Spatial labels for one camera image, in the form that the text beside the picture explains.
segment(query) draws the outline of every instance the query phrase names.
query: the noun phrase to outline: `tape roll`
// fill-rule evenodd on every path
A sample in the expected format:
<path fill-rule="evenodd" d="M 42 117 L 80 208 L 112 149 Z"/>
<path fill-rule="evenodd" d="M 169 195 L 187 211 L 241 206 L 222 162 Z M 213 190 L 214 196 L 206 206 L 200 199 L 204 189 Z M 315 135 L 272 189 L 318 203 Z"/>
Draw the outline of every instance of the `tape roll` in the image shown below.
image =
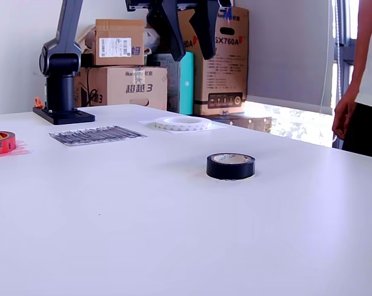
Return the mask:
<path fill-rule="evenodd" d="M 212 127 L 212 121 L 198 117 L 163 117 L 155 120 L 155 127 L 168 131 L 203 131 Z"/>
<path fill-rule="evenodd" d="M 16 148 L 16 137 L 14 133 L 0 131 L 0 154 L 8 153 Z"/>
<path fill-rule="evenodd" d="M 208 157 L 206 173 L 219 180 L 243 180 L 254 176 L 256 159 L 252 156 L 223 153 Z"/>

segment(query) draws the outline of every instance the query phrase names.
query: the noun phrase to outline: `brown cardboard box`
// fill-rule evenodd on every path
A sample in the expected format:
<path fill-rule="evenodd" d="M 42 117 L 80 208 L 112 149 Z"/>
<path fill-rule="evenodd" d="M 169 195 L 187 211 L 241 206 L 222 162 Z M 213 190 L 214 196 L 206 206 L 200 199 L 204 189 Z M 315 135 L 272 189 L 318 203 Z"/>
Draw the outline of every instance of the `brown cardboard box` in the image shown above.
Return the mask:
<path fill-rule="evenodd" d="M 195 105 L 197 115 L 243 112 L 248 90 L 249 11 L 232 8 L 217 16 L 216 56 L 204 60 L 198 38 L 189 23 L 192 10 L 179 12 L 187 51 L 195 54 Z"/>
<path fill-rule="evenodd" d="M 94 65 L 144 65 L 143 20 L 96 20 Z"/>
<path fill-rule="evenodd" d="M 135 104 L 167 110 L 167 69 L 82 68 L 75 77 L 75 106 Z"/>

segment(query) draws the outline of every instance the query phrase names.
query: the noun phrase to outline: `cardboard box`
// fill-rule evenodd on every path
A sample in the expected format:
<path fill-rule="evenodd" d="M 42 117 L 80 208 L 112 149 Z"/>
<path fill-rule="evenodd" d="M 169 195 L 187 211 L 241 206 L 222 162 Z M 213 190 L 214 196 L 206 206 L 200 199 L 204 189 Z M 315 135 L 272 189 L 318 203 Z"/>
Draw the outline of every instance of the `cardboard box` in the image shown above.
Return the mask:
<path fill-rule="evenodd" d="M 171 54 L 152 54 L 148 56 L 148 65 L 167 68 L 167 111 L 192 115 L 194 100 L 194 54 L 187 52 L 180 62 L 176 62 Z"/>
<path fill-rule="evenodd" d="M 216 25 L 216 56 L 204 60 L 198 38 L 189 23 L 194 11 L 179 12 L 187 51 L 195 54 L 195 105 L 197 115 L 244 111 L 248 90 L 249 11 L 233 7 L 220 11 Z"/>
<path fill-rule="evenodd" d="M 82 68 L 75 77 L 75 106 L 135 104 L 167 110 L 167 69 Z"/>
<path fill-rule="evenodd" d="M 96 20 L 94 65 L 144 65 L 143 20 Z"/>

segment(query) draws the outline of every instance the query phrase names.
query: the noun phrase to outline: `person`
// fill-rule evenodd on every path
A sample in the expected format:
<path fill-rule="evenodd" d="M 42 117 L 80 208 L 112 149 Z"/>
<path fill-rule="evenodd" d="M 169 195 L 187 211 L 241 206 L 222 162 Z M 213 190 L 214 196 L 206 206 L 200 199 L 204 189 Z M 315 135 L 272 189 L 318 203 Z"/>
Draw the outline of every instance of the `person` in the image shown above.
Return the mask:
<path fill-rule="evenodd" d="M 372 157 L 372 0 L 360 0 L 352 82 L 335 109 L 343 150 Z"/>

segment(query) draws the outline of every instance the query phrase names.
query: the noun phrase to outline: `person's hand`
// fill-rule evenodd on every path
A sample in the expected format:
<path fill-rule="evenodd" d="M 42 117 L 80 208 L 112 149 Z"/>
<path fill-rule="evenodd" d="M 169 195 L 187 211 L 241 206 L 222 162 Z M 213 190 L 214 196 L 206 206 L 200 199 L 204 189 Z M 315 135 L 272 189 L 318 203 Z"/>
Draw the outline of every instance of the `person's hand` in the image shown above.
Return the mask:
<path fill-rule="evenodd" d="M 357 103 L 355 102 L 357 95 L 358 88 L 350 87 L 344 97 L 339 101 L 338 106 L 335 108 L 333 132 L 341 140 L 345 140 L 347 127 L 349 126 L 354 109 L 357 106 Z"/>

